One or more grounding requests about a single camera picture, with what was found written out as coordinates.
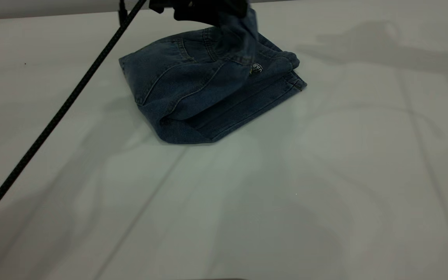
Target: black cord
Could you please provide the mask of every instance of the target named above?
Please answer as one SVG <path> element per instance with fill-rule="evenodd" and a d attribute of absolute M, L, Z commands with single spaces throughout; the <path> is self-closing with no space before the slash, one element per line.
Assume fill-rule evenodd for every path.
<path fill-rule="evenodd" d="M 119 23 L 122 25 L 126 18 L 128 17 L 128 11 L 126 9 L 126 3 L 121 0 L 119 3 Z"/>
<path fill-rule="evenodd" d="M 92 78 L 96 70 L 100 67 L 103 60 L 107 57 L 107 55 L 112 51 L 115 44 L 119 41 L 122 34 L 125 32 L 125 30 L 128 28 L 136 14 L 139 12 L 141 7 L 143 7 L 143 4 L 146 2 L 146 0 L 139 0 L 137 4 L 132 8 L 132 11 L 129 13 L 129 15 L 126 17 L 126 20 L 121 23 L 121 26 L 119 27 L 119 30 L 115 33 L 115 35 L 110 39 L 110 42 L 108 42 L 107 46 L 101 51 L 98 58 L 94 61 L 93 65 L 89 68 L 89 70 L 86 72 L 82 80 L 80 80 L 79 84 L 73 92 L 70 94 L 70 96 L 67 98 L 65 103 L 61 106 L 60 110 L 56 113 L 56 115 L 51 119 L 51 122 L 46 126 L 44 131 L 39 135 L 37 140 L 32 144 L 30 149 L 25 153 L 25 155 L 22 157 L 22 159 L 18 162 L 16 167 L 13 169 L 13 171 L 8 175 L 5 182 L 2 183 L 0 186 L 0 201 L 3 198 L 3 196 L 7 193 L 9 188 L 13 185 L 13 183 L 16 181 L 18 176 L 22 173 L 24 168 L 28 165 L 30 160 L 34 157 L 36 152 L 41 148 L 43 143 L 46 141 L 48 136 L 53 132 L 53 129 L 58 125 L 58 123 L 61 121 L 61 119 L 64 117 L 64 115 L 67 113 L 67 111 L 70 109 L 74 101 L 77 99 L 79 94 L 82 92 L 84 87 L 88 84 L 89 80 Z"/>

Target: denim jeans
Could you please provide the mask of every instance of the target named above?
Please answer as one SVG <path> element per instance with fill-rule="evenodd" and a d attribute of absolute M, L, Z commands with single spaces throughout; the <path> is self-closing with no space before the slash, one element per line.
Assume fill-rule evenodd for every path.
<path fill-rule="evenodd" d="M 219 21 L 119 59 L 139 110 L 166 142 L 216 142 L 306 87 L 296 55 L 257 32 L 253 9 Z"/>

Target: table surface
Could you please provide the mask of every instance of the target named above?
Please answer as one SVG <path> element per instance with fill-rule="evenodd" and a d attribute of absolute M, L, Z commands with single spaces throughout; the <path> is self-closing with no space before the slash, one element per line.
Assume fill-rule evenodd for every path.
<path fill-rule="evenodd" d="M 448 279 L 448 0 L 253 5 L 306 90 L 167 145 L 117 59 L 204 27 L 144 10 L 0 204 L 0 280 Z M 118 27 L 0 20 L 0 184 Z"/>

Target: stitching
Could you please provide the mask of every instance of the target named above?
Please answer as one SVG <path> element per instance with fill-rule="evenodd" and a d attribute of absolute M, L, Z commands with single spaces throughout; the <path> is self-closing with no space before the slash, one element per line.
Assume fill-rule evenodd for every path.
<path fill-rule="evenodd" d="M 185 96 L 183 96 L 183 97 L 181 97 L 177 102 L 176 102 L 176 104 L 173 106 L 173 108 L 172 108 L 172 110 L 166 115 L 166 116 L 168 116 L 168 115 L 170 115 L 170 114 L 172 114 L 173 112 L 174 112 L 174 110 L 176 110 L 176 107 L 177 107 L 177 105 L 179 105 L 179 102 L 182 100 L 182 99 L 185 99 L 186 97 L 189 97 L 189 96 L 192 96 L 193 94 L 196 94 L 196 93 L 198 93 L 198 92 L 201 92 L 212 80 L 213 80 L 213 78 L 215 77 L 215 75 L 217 75 L 217 73 L 219 73 L 219 71 L 220 71 L 220 69 L 224 66 L 224 64 L 226 64 L 225 62 L 223 62 L 220 66 L 219 66 L 219 68 L 217 68 L 217 70 L 215 71 L 215 73 L 211 76 L 211 78 L 205 83 L 205 85 L 203 85 L 203 87 L 201 87 L 201 89 L 199 89 L 199 90 L 197 90 L 197 91 L 194 91 L 194 92 L 192 92 L 192 93 L 190 93 L 190 94 L 187 94 L 187 95 L 185 95 Z"/>
<path fill-rule="evenodd" d="M 205 32 L 206 29 L 203 30 L 203 42 L 205 43 L 205 48 L 206 48 L 206 52 L 208 53 L 208 55 L 210 56 L 210 59 L 212 59 L 213 61 L 217 61 L 217 59 L 212 55 L 212 50 L 210 50 L 209 48 L 209 44 L 207 41 L 207 33 Z"/>
<path fill-rule="evenodd" d="M 248 117 L 246 117 L 245 119 L 242 119 L 240 122 L 237 122 L 236 124 L 234 124 L 233 126 L 230 126 L 227 129 L 224 129 L 223 131 L 219 131 L 214 137 L 210 138 L 211 140 L 219 137 L 219 135 L 221 135 L 222 133 L 226 133 L 227 131 L 233 129 L 235 126 L 239 126 L 241 123 L 247 121 L 248 119 L 250 119 L 252 116 L 256 115 L 258 112 L 260 112 L 262 109 L 264 109 L 265 107 L 271 105 L 272 103 L 274 103 L 276 100 L 280 99 L 281 97 L 283 97 L 285 94 L 287 94 L 288 92 L 290 92 L 293 89 L 293 86 L 290 87 L 290 89 L 288 89 L 287 91 L 285 91 L 283 94 L 281 94 L 281 96 L 279 96 L 278 98 L 274 99 L 273 101 L 271 101 L 270 103 L 268 103 L 267 105 L 263 106 L 262 108 L 260 108 L 259 110 L 256 110 L 253 114 L 249 115 Z"/>
<path fill-rule="evenodd" d="M 276 81 L 274 81 L 273 83 L 271 83 L 271 85 L 274 84 L 274 83 L 276 83 L 276 82 L 278 82 L 279 80 L 281 80 L 281 78 L 279 78 L 279 79 L 277 79 Z M 256 93 L 250 95 L 249 97 L 243 99 L 242 101 L 240 101 L 240 102 L 234 104 L 232 107 L 228 108 L 227 110 L 225 110 L 224 112 L 220 113 L 219 115 L 213 117 L 213 119 L 208 120 L 208 121 L 205 122 L 204 124 L 201 124 L 201 125 L 197 126 L 195 129 L 198 129 L 198 130 L 199 130 L 199 129 L 204 128 L 205 126 L 207 126 L 207 125 L 208 125 L 211 121 L 213 121 L 214 119 L 217 119 L 218 117 L 221 117 L 221 116 L 224 115 L 225 113 L 227 113 L 227 112 L 229 112 L 230 110 L 234 109 L 234 108 L 235 108 L 236 106 L 238 106 L 239 104 L 241 104 L 241 103 L 247 101 L 248 99 L 250 99 L 250 98 L 256 96 L 257 94 L 260 94 L 261 92 L 265 91 L 269 86 L 270 86 L 270 85 L 264 87 L 264 88 L 261 89 L 260 91 L 258 91 L 258 92 L 256 92 Z"/>
<path fill-rule="evenodd" d="M 179 46 L 179 51 L 181 51 L 181 54 L 185 59 L 191 60 L 192 62 L 196 62 L 196 60 L 188 54 L 188 51 L 186 50 L 186 47 L 184 46 L 184 40 L 182 38 L 180 38 L 180 40 L 178 42 L 178 46 Z"/>
<path fill-rule="evenodd" d="M 167 73 L 167 71 L 169 71 L 170 69 L 173 69 L 176 66 L 183 66 L 184 64 L 181 64 L 180 62 L 177 62 L 176 64 L 171 64 L 167 67 L 167 69 L 165 69 L 163 71 L 162 74 L 158 75 L 157 78 L 152 82 L 153 84 L 151 85 L 151 87 L 145 91 L 146 96 L 143 98 L 143 102 L 141 102 L 141 106 L 144 106 L 144 103 L 146 103 L 146 100 L 148 99 L 148 96 L 151 94 L 151 92 L 153 91 L 153 87 L 155 87 L 155 85 L 157 84 L 157 82 L 163 77 L 163 75 L 165 75 L 165 73 Z"/>

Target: white tabletop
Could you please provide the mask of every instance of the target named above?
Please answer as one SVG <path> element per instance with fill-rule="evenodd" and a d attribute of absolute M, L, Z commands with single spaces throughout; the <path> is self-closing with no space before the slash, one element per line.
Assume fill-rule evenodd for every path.
<path fill-rule="evenodd" d="M 144 10 L 0 204 L 0 280 L 448 280 L 448 0 L 255 4 L 306 90 L 160 142 L 117 59 L 203 24 Z M 0 184 L 118 27 L 0 20 Z"/>

